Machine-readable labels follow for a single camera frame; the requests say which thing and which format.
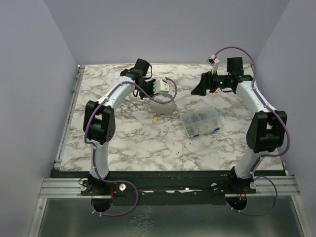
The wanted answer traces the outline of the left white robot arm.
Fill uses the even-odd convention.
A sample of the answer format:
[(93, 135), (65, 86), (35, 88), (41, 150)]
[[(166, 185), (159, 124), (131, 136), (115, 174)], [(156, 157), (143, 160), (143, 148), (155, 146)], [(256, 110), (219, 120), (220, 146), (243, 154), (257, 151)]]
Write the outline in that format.
[(97, 194), (105, 194), (110, 183), (106, 180), (109, 175), (108, 146), (116, 130), (115, 110), (124, 99), (136, 89), (152, 95), (152, 81), (146, 77), (152, 66), (143, 59), (137, 59), (130, 69), (123, 70), (117, 83), (97, 101), (88, 101), (84, 112), (84, 141), (91, 146), (91, 169), (88, 176), (87, 189)]

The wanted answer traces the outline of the yellow plastic key tag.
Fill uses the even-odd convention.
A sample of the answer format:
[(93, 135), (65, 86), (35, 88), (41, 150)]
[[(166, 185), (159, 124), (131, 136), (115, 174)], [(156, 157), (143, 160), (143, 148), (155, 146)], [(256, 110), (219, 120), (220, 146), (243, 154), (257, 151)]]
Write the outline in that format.
[(156, 124), (158, 121), (159, 116), (158, 115), (154, 115), (153, 119), (152, 119), (152, 124)]

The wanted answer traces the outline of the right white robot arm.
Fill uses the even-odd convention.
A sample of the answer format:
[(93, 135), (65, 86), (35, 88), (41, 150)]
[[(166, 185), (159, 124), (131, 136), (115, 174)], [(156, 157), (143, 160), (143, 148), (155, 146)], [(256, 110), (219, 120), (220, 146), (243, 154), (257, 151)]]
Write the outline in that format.
[(273, 157), (273, 152), (281, 147), (286, 133), (287, 114), (269, 106), (263, 95), (255, 88), (255, 79), (245, 75), (241, 57), (227, 59), (227, 75), (219, 75), (219, 60), (216, 55), (208, 58), (211, 71), (201, 75), (200, 82), (191, 91), (192, 95), (206, 96), (216, 89), (229, 88), (247, 106), (252, 121), (246, 134), (248, 149), (241, 161), (230, 171), (227, 188), (238, 193), (253, 181), (253, 174), (265, 157)]

